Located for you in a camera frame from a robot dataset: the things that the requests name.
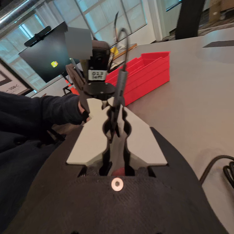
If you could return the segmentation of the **grey usb hub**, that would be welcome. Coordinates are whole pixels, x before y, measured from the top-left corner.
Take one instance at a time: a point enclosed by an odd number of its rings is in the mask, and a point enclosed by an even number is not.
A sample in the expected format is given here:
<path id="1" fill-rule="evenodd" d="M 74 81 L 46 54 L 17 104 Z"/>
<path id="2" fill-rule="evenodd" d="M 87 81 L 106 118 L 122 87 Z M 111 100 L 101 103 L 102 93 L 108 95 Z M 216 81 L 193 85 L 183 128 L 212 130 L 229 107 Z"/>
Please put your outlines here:
<path id="1" fill-rule="evenodd" d="M 110 143 L 113 141 L 116 125 L 117 125 L 117 119 L 119 115 L 119 110 L 121 106 L 121 101 L 124 94 L 125 84 L 127 81 L 127 71 L 126 69 L 120 69 L 117 84 L 116 84 L 116 90 L 114 94 L 114 100 L 113 100 L 113 106 L 110 110 Z"/>

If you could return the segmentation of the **cardboard box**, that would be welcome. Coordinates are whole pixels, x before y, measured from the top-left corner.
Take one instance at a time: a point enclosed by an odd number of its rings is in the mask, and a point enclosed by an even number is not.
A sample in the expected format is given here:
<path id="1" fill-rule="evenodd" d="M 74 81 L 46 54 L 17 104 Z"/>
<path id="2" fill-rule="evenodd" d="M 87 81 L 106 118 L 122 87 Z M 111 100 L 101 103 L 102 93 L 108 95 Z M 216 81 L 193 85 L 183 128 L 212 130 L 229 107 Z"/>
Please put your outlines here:
<path id="1" fill-rule="evenodd" d="M 234 0 L 210 0 L 209 22 L 224 20 L 226 13 L 234 9 Z"/>

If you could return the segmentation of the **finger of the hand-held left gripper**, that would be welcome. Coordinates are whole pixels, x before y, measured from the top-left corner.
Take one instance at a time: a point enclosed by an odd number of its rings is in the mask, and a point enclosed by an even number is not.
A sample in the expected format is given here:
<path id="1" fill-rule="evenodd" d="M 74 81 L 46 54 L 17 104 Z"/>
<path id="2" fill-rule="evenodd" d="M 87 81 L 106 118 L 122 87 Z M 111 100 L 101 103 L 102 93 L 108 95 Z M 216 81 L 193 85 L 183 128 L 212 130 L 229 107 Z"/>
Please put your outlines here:
<path id="1" fill-rule="evenodd" d="M 100 123 L 105 123 L 109 120 L 111 106 L 107 106 L 107 101 L 101 101 L 96 98 L 88 98 L 87 104 L 89 107 L 87 121 L 94 119 Z"/>

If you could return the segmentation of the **dark monitor screen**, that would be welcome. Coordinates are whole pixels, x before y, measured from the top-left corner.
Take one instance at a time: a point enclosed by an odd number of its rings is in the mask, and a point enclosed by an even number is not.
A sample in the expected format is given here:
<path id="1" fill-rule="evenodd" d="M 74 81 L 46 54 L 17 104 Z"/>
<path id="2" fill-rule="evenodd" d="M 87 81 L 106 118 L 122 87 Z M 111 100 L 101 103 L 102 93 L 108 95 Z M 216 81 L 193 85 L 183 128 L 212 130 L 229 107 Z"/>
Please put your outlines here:
<path id="1" fill-rule="evenodd" d="M 88 45 L 92 45 L 89 29 L 68 27 L 62 22 L 51 28 L 43 40 L 26 47 L 19 56 L 48 83 L 66 71 L 70 58 L 79 62 L 78 49 L 84 48 L 85 39 Z"/>

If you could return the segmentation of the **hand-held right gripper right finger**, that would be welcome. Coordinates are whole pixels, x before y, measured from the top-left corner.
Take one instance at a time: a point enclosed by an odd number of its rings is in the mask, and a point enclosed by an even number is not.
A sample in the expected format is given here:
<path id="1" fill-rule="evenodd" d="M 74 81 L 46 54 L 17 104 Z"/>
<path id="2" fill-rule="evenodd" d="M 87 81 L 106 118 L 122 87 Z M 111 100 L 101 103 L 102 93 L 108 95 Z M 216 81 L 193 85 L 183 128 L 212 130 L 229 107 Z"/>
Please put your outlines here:
<path id="1" fill-rule="evenodd" d="M 123 107 L 125 168 L 165 166 L 167 160 L 148 124 L 128 108 Z"/>

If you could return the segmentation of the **light wooden desk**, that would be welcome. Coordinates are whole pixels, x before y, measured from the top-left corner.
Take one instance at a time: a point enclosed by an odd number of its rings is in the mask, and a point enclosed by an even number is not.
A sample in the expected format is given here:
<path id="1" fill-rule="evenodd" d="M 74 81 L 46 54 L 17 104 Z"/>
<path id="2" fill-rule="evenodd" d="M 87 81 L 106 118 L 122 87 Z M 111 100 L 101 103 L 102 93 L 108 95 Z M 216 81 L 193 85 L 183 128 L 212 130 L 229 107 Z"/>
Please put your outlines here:
<path id="1" fill-rule="evenodd" d="M 112 46 L 110 48 L 110 58 L 109 58 L 109 62 L 111 60 L 115 60 L 117 58 L 119 58 L 120 56 L 124 55 L 127 51 L 127 46 L 123 45 L 120 46 L 120 48 L 118 49 L 116 46 Z"/>

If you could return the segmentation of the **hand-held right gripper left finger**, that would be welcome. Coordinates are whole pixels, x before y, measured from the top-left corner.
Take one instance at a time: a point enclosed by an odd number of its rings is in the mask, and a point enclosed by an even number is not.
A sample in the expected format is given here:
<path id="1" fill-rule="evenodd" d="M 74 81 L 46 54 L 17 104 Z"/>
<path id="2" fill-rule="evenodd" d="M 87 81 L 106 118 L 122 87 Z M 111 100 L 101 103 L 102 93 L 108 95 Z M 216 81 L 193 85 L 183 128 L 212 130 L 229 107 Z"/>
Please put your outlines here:
<path id="1" fill-rule="evenodd" d="M 84 124 L 67 159 L 67 164 L 88 167 L 95 162 L 102 162 L 99 174 L 109 173 L 110 142 L 104 131 L 105 124 L 109 122 L 109 110 L 111 107 L 107 106 Z"/>

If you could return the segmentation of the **black video bar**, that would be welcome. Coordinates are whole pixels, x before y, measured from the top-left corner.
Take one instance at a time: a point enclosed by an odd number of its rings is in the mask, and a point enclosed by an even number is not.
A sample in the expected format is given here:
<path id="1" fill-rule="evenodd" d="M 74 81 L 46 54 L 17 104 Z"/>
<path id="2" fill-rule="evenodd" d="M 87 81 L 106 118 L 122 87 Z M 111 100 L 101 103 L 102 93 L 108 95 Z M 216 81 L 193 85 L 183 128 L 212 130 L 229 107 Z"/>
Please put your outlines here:
<path id="1" fill-rule="evenodd" d="M 40 31 L 39 33 L 34 34 L 34 36 L 29 39 L 28 41 L 26 41 L 24 43 L 24 45 L 26 47 L 31 47 L 34 44 L 36 44 L 37 42 L 41 41 L 44 39 L 44 37 L 51 31 L 51 26 L 47 26 L 46 28 L 44 28 L 42 31 Z"/>

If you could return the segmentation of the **framed marker board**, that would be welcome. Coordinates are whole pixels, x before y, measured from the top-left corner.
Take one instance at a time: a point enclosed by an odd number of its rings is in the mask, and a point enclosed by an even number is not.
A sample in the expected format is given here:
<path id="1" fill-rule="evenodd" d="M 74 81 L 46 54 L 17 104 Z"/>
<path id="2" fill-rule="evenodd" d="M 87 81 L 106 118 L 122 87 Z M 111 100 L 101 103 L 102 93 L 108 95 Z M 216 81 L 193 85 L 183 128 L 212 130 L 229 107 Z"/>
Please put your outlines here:
<path id="1" fill-rule="evenodd" d="M 0 59 L 0 91 L 15 95 L 27 95 L 33 89 Z"/>

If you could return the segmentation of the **red plastic bin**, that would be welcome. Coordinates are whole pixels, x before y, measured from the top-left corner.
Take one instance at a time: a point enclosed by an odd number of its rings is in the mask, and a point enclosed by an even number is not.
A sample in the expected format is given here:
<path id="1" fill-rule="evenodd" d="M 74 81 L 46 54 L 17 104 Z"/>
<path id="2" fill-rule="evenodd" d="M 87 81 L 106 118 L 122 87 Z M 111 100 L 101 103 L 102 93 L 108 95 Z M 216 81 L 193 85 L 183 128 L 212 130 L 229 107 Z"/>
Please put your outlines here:
<path id="1" fill-rule="evenodd" d="M 170 81 L 170 51 L 143 53 L 126 63 L 125 106 Z"/>

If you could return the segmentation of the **silver air duct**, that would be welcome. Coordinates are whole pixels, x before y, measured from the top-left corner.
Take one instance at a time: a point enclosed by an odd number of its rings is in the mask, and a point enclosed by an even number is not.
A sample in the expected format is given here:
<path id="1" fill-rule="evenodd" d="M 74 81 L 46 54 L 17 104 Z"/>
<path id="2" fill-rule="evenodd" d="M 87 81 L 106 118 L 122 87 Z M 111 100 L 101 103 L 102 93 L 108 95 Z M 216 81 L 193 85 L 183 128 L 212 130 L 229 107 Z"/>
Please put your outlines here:
<path id="1" fill-rule="evenodd" d="M 18 16 L 26 12 L 30 7 L 34 6 L 38 2 L 39 0 L 13 0 L 7 6 L 1 7 L 1 27 L 15 20 Z"/>

